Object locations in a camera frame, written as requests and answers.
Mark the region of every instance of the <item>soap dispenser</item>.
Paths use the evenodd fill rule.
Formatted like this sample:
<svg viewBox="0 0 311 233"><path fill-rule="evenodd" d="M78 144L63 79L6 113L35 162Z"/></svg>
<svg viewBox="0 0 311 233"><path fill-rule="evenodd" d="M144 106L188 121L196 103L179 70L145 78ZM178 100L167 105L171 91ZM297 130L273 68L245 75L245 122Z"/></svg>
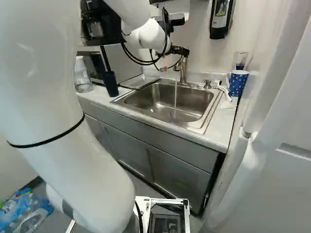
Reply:
<svg viewBox="0 0 311 233"><path fill-rule="evenodd" d="M212 0L209 37L213 40L224 39L228 34L234 12L235 0Z"/></svg>

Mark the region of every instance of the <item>refrigerator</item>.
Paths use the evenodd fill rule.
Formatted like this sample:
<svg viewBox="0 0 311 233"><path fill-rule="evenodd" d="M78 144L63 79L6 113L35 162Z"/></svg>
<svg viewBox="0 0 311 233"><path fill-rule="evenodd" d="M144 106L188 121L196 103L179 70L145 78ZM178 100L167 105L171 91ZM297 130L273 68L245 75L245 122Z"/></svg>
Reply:
<svg viewBox="0 0 311 233"><path fill-rule="evenodd" d="M311 232L311 1L266 1L202 233Z"/></svg>

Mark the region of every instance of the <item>sink basin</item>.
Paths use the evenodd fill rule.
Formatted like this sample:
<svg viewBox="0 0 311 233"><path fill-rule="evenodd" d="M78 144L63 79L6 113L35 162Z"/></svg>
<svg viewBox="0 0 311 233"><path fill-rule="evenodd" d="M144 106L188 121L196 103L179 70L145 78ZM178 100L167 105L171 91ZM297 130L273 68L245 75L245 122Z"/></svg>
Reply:
<svg viewBox="0 0 311 233"><path fill-rule="evenodd" d="M177 85L175 106L175 82L162 79L112 103L186 128L201 129L208 124L213 114L211 110L215 109L213 105L217 105L220 97L216 89Z"/></svg>

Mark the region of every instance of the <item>faucet handle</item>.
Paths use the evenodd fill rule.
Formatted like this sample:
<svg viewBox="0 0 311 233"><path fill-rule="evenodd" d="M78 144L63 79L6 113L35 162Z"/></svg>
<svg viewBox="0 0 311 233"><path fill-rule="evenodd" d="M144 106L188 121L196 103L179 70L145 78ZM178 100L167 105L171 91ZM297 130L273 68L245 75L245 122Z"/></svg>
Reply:
<svg viewBox="0 0 311 233"><path fill-rule="evenodd" d="M202 83L204 83L204 89L208 89L209 87L210 87L210 83L211 83L211 81L210 80L207 80L207 79L204 79L203 81L202 81Z"/></svg>

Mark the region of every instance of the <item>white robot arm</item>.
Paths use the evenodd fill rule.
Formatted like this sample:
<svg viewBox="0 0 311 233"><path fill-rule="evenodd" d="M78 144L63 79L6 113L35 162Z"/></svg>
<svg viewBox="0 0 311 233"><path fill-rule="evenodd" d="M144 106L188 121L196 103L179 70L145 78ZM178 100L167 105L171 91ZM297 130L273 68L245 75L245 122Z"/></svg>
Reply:
<svg viewBox="0 0 311 233"><path fill-rule="evenodd" d="M161 52L165 33L149 19L148 0L105 1L123 29L133 31L129 40L135 35L143 47ZM0 129L91 231L121 233L135 192L94 137L75 94L79 6L79 0L6 1L0 15Z"/></svg>

